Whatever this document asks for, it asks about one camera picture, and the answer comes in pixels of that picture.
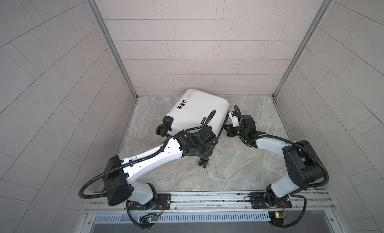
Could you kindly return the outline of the black suitcase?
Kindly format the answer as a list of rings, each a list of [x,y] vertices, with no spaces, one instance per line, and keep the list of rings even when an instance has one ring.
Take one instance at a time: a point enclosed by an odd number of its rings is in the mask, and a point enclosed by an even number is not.
[[[228,119],[228,109],[229,102],[226,99],[189,89],[163,117],[162,124],[156,128],[156,134],[162,137],[173,136],[180,144],[183,156],[196,156],[193,133],[203,126],[210,126],[217,136],[216,146]],[[201,161],[200,158],[199,166],[205,168],[208,161]]]

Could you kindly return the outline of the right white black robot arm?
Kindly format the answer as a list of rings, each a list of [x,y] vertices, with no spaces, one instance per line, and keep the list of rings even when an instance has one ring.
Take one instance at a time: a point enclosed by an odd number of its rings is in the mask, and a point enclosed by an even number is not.
[[[287,173],[266,187],[264,202],[268,207],[278,207],[286,196],[329,182],[328,171],[308,141],[291,141],[258,131],[254,119],[242,115],[238,106],[228,116],[232,121],[225,126],[228,137],[238,136],[246,146],[270,151],[285,160]]]

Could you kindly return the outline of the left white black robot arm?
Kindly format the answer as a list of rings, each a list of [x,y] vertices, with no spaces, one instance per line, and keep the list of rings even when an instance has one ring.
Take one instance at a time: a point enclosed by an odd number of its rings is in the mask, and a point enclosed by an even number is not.
[[[103,173],[86,182],[79,190],[81,199],[107,198],[109,206],[125,201],[148,205],[156,204],[158,194],[150,183],[142,184],[137,179],[147,172],[185,156],[200,158],[199,166],[206,167],[217,144],[218,137],[208,123],[216,111],[203,118],[201,125],[168,135],[164,143],[132,158],[120,159],[115,155],[108,161]]]

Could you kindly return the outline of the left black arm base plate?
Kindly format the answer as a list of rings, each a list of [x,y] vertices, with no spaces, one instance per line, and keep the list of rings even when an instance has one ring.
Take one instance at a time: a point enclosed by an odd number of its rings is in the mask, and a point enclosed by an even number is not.
[[[171,194],[157,194],[157,198],[150,200],[145,205],[140,205],[137,202],[129,203],[129,210],[131,211],[160,211],[169,210],[171,204]]]

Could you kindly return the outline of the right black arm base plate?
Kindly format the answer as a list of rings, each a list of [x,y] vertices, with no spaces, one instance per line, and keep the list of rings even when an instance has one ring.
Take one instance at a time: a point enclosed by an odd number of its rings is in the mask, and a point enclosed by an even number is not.
[[[273,192],[259,192],[249,194],[253,209],[283,209],[292,208],[289,196],[278,198]]]

